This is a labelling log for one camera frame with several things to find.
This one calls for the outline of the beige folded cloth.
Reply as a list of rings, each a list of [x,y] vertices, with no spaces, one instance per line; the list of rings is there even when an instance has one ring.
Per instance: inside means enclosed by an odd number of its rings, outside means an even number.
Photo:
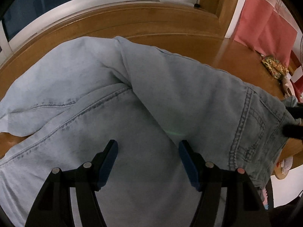
[[[282,78],[282,86],[283,86],[285,97],[295,96],[294,87],[292,85],[291,80],[287,76],[284,76]]]

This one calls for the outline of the yellow patterned fabric pouch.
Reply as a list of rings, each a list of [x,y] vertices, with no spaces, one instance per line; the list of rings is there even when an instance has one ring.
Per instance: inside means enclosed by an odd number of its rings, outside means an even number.
[[[275,79],[281,79],[289,73],[289,70],[273,56],[263,56],[261,63]]]

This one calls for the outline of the red and white curtain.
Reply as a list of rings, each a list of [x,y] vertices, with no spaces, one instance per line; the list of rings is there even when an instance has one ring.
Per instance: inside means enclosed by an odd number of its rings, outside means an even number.
[[[287,67],[298,32],[282,0],[245,0],[232,39]]]

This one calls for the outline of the light blue denim jeans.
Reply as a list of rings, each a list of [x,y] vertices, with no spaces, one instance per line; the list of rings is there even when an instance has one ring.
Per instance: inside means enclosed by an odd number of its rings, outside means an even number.
[[[263,89],[223,70],[122,37],[81,37],[55,47],[1,100],[1,131],[23,139],[1,159],[1,207],[24,226],[53,168],[75,169],[118,142],[97,194],[108,226],[189,226],[200,194],[179,142],[224,170],[243,168],[258,193],[295,123]]]

